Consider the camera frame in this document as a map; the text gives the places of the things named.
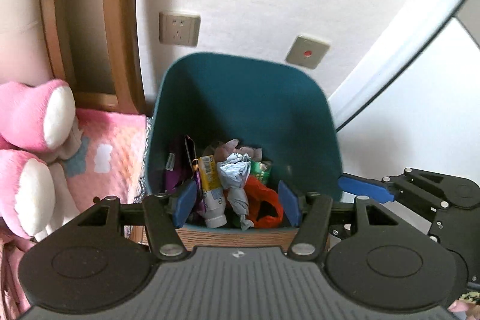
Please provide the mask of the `person's right hand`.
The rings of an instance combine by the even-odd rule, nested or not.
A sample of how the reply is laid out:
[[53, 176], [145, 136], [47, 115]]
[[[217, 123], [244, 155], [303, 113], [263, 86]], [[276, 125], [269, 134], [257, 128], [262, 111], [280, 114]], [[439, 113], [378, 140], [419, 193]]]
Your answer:
[[469, 292], [455, 300], [448, 310], [452, 313], [465, 312], [467, 319], [480, 319], [480, 293]]

